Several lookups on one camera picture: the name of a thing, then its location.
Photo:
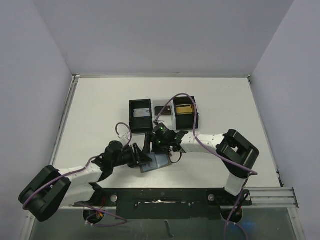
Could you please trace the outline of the grey card holder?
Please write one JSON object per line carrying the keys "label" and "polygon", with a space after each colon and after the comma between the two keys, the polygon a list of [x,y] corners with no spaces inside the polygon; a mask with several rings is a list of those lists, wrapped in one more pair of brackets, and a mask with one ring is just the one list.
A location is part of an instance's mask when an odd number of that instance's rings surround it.
{"label": "grey card holder", "polygon": [[139,167],[142,174],[172,165],[168,154],[155,154],[152,152],[147,154],[147,156],[151,159],[151,161]]}

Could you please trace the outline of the black white sorting tray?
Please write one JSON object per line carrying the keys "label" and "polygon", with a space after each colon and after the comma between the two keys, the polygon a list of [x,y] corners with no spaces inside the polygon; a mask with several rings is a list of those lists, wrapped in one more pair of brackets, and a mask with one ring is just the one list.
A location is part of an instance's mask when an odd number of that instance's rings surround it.
{"label": "black white sorting tray", "polygon": [[173,100],[165,98],[135,99],[129,101],[129,127],[132,133],[151,132],[156,123],[163,123],[174,131],[199,128],[199,114],[195,112],[195,97],[180,95]]}

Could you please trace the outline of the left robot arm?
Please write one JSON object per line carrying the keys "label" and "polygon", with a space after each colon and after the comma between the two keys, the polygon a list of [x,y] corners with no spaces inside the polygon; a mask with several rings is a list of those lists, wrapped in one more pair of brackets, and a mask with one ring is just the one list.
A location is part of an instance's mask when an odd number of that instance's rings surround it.
{"label": "left robot arm", "polygon": [[77,202],[95,206],[102,199],[99,182],[110,177],[116,167],[136,168],[150,163],[150,152],[149,145],[139,148],[136,143],[123,146],[119,141],[111,141],[103,153],[91,157],[84,166],[45,166],[20,193],[18,201],[39,222],[51,218],[59,208]]}

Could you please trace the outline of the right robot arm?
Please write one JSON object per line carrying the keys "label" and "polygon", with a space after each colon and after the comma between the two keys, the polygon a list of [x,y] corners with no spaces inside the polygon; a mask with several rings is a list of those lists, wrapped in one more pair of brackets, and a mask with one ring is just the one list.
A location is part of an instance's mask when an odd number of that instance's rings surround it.
{"label": "right robot arm", "polygon": [[234,129],[223,134],[201,134],[187,130],[170,130],[163,123],[159,123],[152,132],[145,134],[144,145],[152,146],[152,151],[157,154],[206,153],[221,159],[229,171],[222,197],[230,205],[239,201],[240,192],[249,177],[258,174],[253,170],[253,166],[260,155],[259,150]]}

